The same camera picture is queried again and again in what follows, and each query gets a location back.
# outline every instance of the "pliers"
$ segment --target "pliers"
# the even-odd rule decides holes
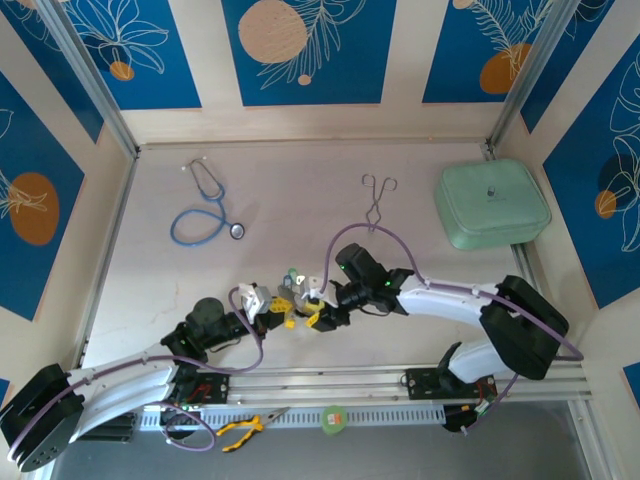
[[[225,453],[228,453],[228,452],[234,452],[238,450],[245,443],[247,443],[249,439],[253,437],[256,433],[263,431],[265,426],[269,425],[280,415],[287,412],[289,408],[290,407],[279,408],[278,410],[274,410],[273,412],[268,413],[266,415],[255,415],[251,420],[243,420],[241,422],[227,423],[225,426],[221,427],[220,430],[218,430],[217,432],[218,436],[224,435],[226,432],[236,427],[251,427],[251,429],[244,435],[244,437],[242,437],[233,445],[224,447],[222,451]]]

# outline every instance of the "stethoscope chest piece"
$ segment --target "stethoscope chest piece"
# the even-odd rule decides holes
[[[244,225],[242,225],[241,223],[234,223],[229,228],[229,234],[234,240],[240,240],[242,237],[244,237],[244,232]]]

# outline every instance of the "mint green case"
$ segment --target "mint green case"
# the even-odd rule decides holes
[[[446,168],[436,206],[449,240],[461,250],[526,243],[551,221],[533,177],[517,160]]]

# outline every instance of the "black mounting plate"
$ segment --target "black mounting plate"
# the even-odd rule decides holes
[[[406,387],[410,400],[478,400],[493,395],[495,380],[482,377],[474,384],[460,382],[455,392],[440,385],[440,373],[436,368],[409,368],[405,370]]]

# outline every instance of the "work surface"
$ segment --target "work surface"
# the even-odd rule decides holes
[[[181,167],[206,155],[226,186],[225,207],[242,222],[245,237],[225,228],[206,245],[174,244],[169,227],[186,208],[205,207],[193,178]],[[453,248],[433,200],[443,168],[482,161],[477,144],[256,144],[207,149],[145,150],[138,161],[104,291],[91,331],[85,366],[134,354],[158,342],[203,297],[219,298],[240,282],[268,286],[272,293],[290,267],[321,276],[327,245],[342,227],[364,221],[371,173],[379,183],[398,181],[381,201],[382,222],[409,245],[425,276],[470,283],[498,282],[517,273],[509,247],[462,252]],[[212,219],[188,218],[186,235],[207,232]],[[401,248],[382,233],[351,231],[338,250],[357,242],[386,268],[409,268]],[[334,264],[330,278],[346,281]],[[427,316],[370,317],[355,313],[352,325],[319,333],[299,325],[267,335],[263,367],[324,367],[433,363],[458,340],[483,332]],[[256,358],[250,337],[216,355],[212,364],[243,367]]]

